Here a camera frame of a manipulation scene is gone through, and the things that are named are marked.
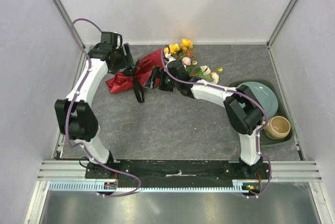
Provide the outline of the black ribbon gold lettering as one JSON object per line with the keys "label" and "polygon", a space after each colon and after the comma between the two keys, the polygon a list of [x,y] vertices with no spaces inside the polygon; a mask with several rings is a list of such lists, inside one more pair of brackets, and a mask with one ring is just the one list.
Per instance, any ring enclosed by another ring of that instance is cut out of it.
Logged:
{"label": "black ribbon gold lettering", "polygon": [[122,72],[125,76],[132,77],[133,91],[139,103],[144,103],[144,85],[152,73],[151,59],[139,59],[134,66],[128,67]]}

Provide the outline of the dark red wrapping paper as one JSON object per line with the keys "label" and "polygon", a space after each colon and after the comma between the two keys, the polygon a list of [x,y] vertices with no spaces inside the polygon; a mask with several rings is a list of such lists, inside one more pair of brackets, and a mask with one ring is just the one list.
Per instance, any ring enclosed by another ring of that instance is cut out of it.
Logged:
{"label": "dark red wrapping paper", "polygon": [[105,83],[111,94],[125,92],[134,88],[135,78],[142,87],[149,80],[154,67],[163,68],[161,61],[161,49],[156,50],[145,57],[139,59],[135,64],[135,73],[125,75],[123,72],[117,72],[112,79]]}

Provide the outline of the pink rose stem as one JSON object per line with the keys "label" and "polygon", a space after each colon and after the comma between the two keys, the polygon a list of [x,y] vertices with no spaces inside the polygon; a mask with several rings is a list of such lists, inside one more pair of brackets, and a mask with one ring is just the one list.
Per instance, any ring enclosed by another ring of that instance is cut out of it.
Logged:
{"label": "pink rose stem", "polygon": [[189,58],[189,57],[183,57],[182,58],[182,63],[183,63],[185,68],[197,65],[197,61],[192,61],[192,59]]}

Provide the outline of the yellow rose stem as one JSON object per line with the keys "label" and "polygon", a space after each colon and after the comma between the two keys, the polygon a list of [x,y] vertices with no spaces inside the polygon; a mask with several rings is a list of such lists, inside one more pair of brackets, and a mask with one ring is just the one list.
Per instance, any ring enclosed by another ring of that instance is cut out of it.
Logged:
{"label": "yellow rose stem", "polygon": [[168,47],[164,48],[164,54],[170,53],[172,57],[176,59],[182,59],[183,52],[187,49],[193,49],[193,42],[189,39],[182,39],[181,43],[170,44]]}

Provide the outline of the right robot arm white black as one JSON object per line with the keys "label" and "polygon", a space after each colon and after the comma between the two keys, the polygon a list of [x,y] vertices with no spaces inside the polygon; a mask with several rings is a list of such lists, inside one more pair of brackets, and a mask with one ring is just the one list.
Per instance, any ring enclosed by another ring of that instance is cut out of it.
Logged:
{"label": "right robot arm white black", "polygon": [[171,61],[164,68],[155,66],[144,86],[168,92],[176,88],[183,96],[223,107],[232,128],[239,134],[241,175],[250,179],[258,174],[263,161],[260,131],[265,111],[250,88],[245,85],[240,88],[224,87],[190,76],[180,60]]}

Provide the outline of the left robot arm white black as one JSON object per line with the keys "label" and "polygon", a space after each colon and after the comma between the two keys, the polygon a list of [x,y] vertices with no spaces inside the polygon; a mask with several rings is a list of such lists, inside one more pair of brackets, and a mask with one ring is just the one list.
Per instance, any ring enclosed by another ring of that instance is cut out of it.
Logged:
{"label": "left robot arm white black", "polygon": [[115,166],[109,163],[111,154],[102,144],[99,123],[91,108],[93,98],[103,77],[134,65],[129,44],[117,32],[101,33],[100,43],[86,53],[85,68],[65,99],[54,104],[57,121],[67,144],[83,149],[92,163],[98,164],[97,173],[111,178]]}

